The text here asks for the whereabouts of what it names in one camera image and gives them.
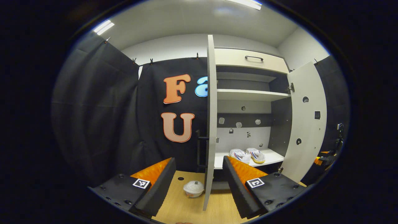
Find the drawer handle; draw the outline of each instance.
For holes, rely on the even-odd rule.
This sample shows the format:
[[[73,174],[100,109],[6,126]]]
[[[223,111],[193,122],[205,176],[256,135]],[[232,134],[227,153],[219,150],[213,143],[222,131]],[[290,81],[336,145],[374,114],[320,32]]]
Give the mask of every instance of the drawer handle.
[[[245,56],[246,59],[247,59],[248,57],[253,57],[253,56]],[[260,57],[255,57],[255,58],[261,59],[261,61],[264,60],[264,59],[262,59],[262,58],[260,58]]]

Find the ceiling light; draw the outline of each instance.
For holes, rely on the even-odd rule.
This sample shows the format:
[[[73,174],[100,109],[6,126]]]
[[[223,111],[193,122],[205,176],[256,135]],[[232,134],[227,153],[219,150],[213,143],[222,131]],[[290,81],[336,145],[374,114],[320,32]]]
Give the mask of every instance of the ceiling light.
[[[226,0],[226,1],[230,1],[230,2],[236,2],[245,6],[249,6],[252,8],[255,8],[257,10],[261,9],[261,3],[258,3],[254,0]]]
[[[103,32],[107,31],[109,28],[113,27],[114,23],[109,23],[106,27],[102,28],[100,31],[97,32],[98,35],[101,35]]]
[[[111,23],[110,20],[107,20],[107,21],[101,23],[99,26],[97,26],[97,28],[94,29],[94,32],[97,33],[97,32],[100,31],[102,28],[104,28],[106,25],[108,25],[109,23]]]

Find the shelf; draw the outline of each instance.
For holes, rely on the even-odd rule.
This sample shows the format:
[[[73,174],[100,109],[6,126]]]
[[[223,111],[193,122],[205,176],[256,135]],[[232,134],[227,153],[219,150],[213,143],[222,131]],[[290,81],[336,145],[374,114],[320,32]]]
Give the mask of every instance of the shelf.
[[[272,102],[290,97],[290,94],[243,89],[217,89],[217,100],[250,100]]]
[[[271,149],[263,149],[261,150],[265,154],[265,162],[264,163],[255,163],[253,159],[250,159],[249,165],[252,167],[264,166],[268,164],[273,164],[277,162],[282,162],[284,157],[280,154],[272,151]],[[225,155],[229,155],[229,153],[218,153],[216,152],[216,157],[214,160],[214,169],[222,169],[222,162]]]

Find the shoe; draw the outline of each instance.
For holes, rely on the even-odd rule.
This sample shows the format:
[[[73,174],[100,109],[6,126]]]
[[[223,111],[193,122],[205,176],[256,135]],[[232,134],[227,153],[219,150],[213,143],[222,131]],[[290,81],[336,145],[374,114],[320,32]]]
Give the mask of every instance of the shoe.
[[[246,164],[250,163],[250,155],[240,149],[232,149],[229,152],[229,156]]]
[[[249,154],[255,163],[263,163],[265,162],[265,154],[260,152],[260,150],[255,148],[247,148],[246,153]]]

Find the ceiling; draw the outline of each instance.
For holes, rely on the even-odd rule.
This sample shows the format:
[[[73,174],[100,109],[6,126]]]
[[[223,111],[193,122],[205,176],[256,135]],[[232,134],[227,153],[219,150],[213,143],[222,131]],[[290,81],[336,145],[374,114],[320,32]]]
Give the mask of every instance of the ceiling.
[[[262,6],[256,10],[225,0],[148,0],[110,18],[101,36],[117,49],[172,35],[208,33],[252,39],[278,47],[297,25]]]

